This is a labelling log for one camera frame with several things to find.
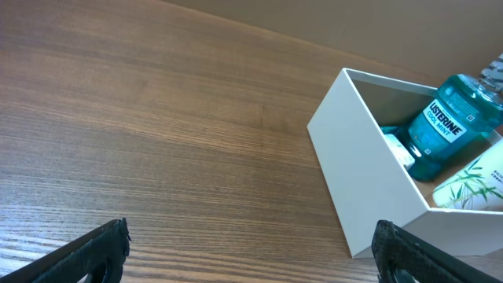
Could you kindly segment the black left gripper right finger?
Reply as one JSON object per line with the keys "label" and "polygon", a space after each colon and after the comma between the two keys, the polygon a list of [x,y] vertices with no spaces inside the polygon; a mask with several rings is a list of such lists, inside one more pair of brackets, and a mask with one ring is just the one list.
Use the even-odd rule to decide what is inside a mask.
{"label": "black left gripper right finger", "polygon": [[371,250],[379,283],[502,283],[387,220],[377,222]]}

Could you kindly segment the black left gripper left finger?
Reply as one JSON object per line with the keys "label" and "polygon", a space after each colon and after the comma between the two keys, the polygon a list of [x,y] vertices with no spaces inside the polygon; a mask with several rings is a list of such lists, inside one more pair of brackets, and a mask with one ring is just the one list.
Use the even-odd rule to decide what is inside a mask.
{"label": "black left gripper left finger", "polygon": [[113,219],[50,254],[1,277],[1,282],[119,282],[129,254],[127,220]]}

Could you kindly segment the green white soap box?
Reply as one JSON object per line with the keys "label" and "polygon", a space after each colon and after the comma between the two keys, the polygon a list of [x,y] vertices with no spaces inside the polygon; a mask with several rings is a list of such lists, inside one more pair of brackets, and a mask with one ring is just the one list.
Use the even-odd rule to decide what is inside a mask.
{"label": "green white soap box", "polygon": [[408,171],[415,163],[413,156],[393,134],[385,134],[384,138],[395,159]]}

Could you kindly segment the white bamboo print tube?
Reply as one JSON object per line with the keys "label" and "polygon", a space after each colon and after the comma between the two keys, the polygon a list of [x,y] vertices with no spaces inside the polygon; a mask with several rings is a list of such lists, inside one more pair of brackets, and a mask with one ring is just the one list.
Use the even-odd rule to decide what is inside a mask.
{"label": "white bamboo print tube", "polygon": [[437,208],[502,211],[502,140],[435,188]]}

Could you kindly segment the blue mouthwash bottle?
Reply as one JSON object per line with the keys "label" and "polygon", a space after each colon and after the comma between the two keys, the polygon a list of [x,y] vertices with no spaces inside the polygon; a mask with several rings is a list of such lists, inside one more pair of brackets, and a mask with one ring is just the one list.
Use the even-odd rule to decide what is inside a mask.
{"label": "blue mouthwash bottle", "polygon": [[435,98],[403,126],[382,127],[412,156],[407,169],[418,181],[431,181],[453,156],[483,133],[502,125],[502,56],[478,76],[452,75]]}

